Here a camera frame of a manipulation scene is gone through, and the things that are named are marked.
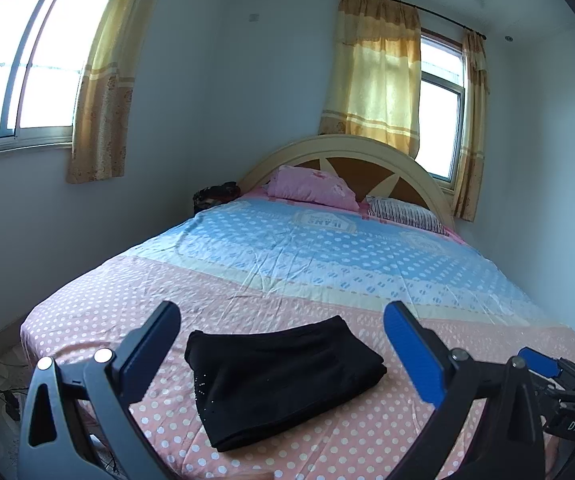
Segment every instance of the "striped pillow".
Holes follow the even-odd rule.
[[[395,198],[369,195],[365,197],[365,200],[369,203],[368,214],[370,216],[448,236],[436,215],[420,205],[410,204]]]

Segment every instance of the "pillow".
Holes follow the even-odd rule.
[[[436,215],[420,205],[378,196],[367,196],[365,200],[371,216],[448,236]]]
[[[277,198],[359,211],[356,195],[342,178],[311,168],[281,166],[272,175],[267,192]]]

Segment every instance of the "curtain rod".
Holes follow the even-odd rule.
[[[402,0],[390,0],[393,2],[399,2],[400,4],[404,4],[410,7],[414,7],[415,9],[419,9],[422,10],[423,12],[429,12],[430,14],[434,14],[435,16],[438,16],[439,18],[443,18],[444,20],[448,20],[449,22],[454,23],[455,25],[458,25],[459,27],[463,27],[466,28],[467,30],[471,30],[472,32],[476,32],[479,36],[481,36],[484,40],[487,40],[487,36],[485,36],[485,34],[481,34],[480,32],[478,32],[477,30],[474,30],[474,28],[470,28],[470,27],[466,27],[463,23],[459,23],[455,20],[452,20],[451,18],[448,18],[447,16],[443,16],[443,14],[439,14],[438,12],[434,12],[433,10],[429,10],[429,9],[425,9],[424,7],[420,7],[418,5],[414,5],[414,4],[409,4],[408,2],[404,2]]]

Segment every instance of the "pink pillow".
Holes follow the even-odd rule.
[[[359,211],[356,195],[342,178],[310,168],[281,166],[272,175],[268,195]]]

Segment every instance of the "curtain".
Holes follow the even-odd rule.
[[[341,0],[335,57],[319,133],[419,151],[421,22],[391,0]]]
[[[81,79],[67,180],[123,176],[135,69],[157,0],[108,0]]]
[[[483,178],[488,73],[483,38],[471,30],[463,38],[465,115],[456,172],[453,210],[456,218],[474,221]]]

